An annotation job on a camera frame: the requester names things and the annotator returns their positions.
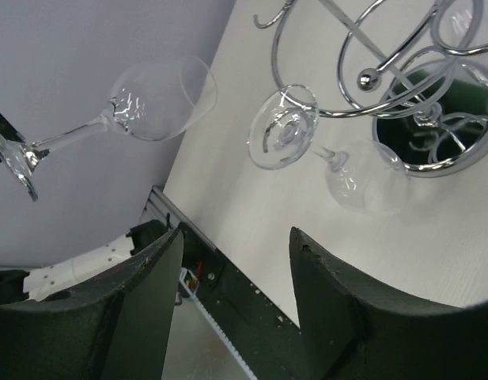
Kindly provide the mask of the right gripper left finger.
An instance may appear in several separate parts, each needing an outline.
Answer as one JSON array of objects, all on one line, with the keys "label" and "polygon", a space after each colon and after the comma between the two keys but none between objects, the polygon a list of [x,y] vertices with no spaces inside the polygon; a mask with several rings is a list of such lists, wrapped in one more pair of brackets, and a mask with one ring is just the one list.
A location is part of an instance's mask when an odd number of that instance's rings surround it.
[{"label": "right gripper left finger", "polygon": [[0,305],[0,379],[159,379],[183,255],[171,230],[43,301]]}]

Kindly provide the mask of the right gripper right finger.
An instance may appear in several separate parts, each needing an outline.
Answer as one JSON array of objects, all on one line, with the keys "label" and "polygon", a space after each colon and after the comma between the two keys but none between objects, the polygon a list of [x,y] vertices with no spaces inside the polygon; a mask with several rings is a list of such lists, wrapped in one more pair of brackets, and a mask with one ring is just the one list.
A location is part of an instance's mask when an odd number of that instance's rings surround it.
[{"label": "right gripper right finger", "polygon": [[488,379],[488,301],[419,298],[339,259],[294,227],[289,258],[313,379]]}]

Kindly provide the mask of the clear round wine glass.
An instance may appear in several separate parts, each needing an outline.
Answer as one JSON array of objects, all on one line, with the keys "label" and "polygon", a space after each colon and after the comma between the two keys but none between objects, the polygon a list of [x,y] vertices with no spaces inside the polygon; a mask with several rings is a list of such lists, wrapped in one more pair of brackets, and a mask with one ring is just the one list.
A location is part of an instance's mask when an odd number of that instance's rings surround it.
[{"label": "clear round wine glass", "polygon": [[218,88],[208,64],[190,55],[131,66],[115,81],[108,102],[113,97],[115,119],[125,123],[127,131],[111,132],[160,142],[181,135],[211,111]]}]

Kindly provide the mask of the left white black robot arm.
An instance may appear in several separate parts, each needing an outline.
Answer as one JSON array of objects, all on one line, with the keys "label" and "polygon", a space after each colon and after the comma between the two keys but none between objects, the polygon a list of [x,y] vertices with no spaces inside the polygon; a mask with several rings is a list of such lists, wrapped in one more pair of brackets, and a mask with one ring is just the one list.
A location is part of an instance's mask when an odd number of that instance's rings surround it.
[{"label": "left white black robot arm", "polygon": [[[126,132],[126,125],[115,119],[117,100],[113,97],[108,106],[87,124],[63,135],[41,142],[27,144],[8,140],[0,132],[0,160],[27,189],[32,201],[38,194],[32,183],[32,175],[41,160],[50,153],[85,137],[103,131]],[[42,301],[64,291],[131,258],[135,249],[131,233],[121,235],[114,241],[87,253],[64,260],[63,262],[31,270],[23,279],[23,292],[29,299]]]}]

